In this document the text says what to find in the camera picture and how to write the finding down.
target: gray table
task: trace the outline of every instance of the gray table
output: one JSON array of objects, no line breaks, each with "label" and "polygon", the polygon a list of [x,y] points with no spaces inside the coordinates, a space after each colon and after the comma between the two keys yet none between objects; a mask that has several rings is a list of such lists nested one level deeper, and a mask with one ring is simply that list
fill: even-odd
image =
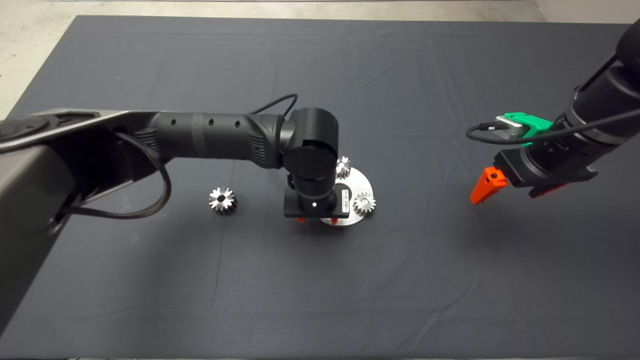
[{"label": "gray table", "polygon": [[[12,115],[57,107],[243,112],[299,92],[330,110],[375,215],[281,214],[285,172],[176,160],[137,221],[73,217],[0,357],[543,357],[640,354],[638,139],[594,180],[468,195],[498,147],[466,127],[554,118],[624,26],[78,17]],[[207,209],[229,185],[241,207]],[[95,203],[123,211],[156,177]]]}]

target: barcode label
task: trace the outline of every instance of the barcode label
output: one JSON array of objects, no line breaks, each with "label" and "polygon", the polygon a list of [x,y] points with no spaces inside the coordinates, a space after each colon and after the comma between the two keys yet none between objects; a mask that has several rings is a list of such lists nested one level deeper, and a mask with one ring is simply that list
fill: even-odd
[{"label": "barcode label", "polygon": [[347,189],[342,191],[342,212],[349,212],[349,190]]}]

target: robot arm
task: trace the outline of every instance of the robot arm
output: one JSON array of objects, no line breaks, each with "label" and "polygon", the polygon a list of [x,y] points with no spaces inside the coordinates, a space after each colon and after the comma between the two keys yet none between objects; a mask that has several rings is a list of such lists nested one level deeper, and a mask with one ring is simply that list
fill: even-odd
[{"label": "robot arm", "polygon": [[[69,214],[139,218],[168,200],[174,158],[249,160],[289,171],[284,215],[346,218],[336,184],[338,122],[306,108],[283,115],[47,111],[0,122],[0,334]],[[157,170],[163,196],[128,214],[83,206]]]},{"label": "robot arm", "polygon": [[[505,140],[482,138],[473,134],[475,130],[496,132]],[[498,152],[494,167],[485,169],[476,184],[471,201],[483,202],[507,181],[515,187],[531,187],[529,195],[535,198],[568,183],[590,180],[598,174],[591,164],[638,132],[640,20],[623,34],[615,54],[577,89],[572,103],[555,121],[511,113],[467,131],[469,138],[480,142],[524,145]]]},{"label": "robot arm", "polygon": [[[290,173],[286,217],[349,215],[338,206],[334,189],[338,122],[319,108],[294,111],[289,120],[263,114],[64,110],[5,120],[0,130],[0,152],[46,145],[60,157],[76,183],[67,205],[89,203],[160,170],[152,153],[160,167],[174,158],[285,167]],[[168,197],[170,182],[166,192]]]}]

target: metal gear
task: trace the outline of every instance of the metal gear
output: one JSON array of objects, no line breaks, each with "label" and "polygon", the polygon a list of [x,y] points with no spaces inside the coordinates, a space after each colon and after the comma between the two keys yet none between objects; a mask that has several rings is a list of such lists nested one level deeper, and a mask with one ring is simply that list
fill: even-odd
[{"label": "metal gear", "polygon": [[353,199],[353,209],[361,217],[367,216],[376,208],[376,199],[370,193],[359,193]]},{"label": "metal gear", "polygon": [[335,173],[338,179],[344,179],[351,173],[351,161],[346,156],[338,158],[335,166]]},{"label": "metal gear", "polygon": [[228,215],[236,210],[238,200],[230,188],[215,188],[209,194],[209,205],[218,214]]}]

